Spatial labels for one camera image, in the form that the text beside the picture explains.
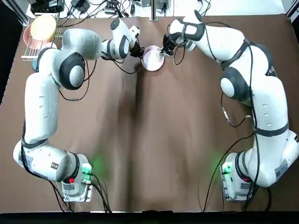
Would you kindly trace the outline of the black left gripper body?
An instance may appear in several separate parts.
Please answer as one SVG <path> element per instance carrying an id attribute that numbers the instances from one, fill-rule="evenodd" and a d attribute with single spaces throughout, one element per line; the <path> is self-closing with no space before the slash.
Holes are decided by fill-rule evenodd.
<path id="1" fill-rule="evenodd" d="M 134 43 L 134 46 L 129 49 L 130 56 L 132 57 L 140 57 L 140 46 L 138 42 Z"/>

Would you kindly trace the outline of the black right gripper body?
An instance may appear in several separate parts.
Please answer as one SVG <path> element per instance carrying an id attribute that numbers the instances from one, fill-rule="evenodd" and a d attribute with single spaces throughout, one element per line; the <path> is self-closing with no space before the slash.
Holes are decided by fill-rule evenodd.
<path id="1" fill-rule="evenodd" d="M 173 43 L 173 41 L 171 40 L 169 35 L 164 34 L 164 37 L 163 37 L 163 50 L 174 50 L 175 47 L 176 47 L 176 44 Z"/>

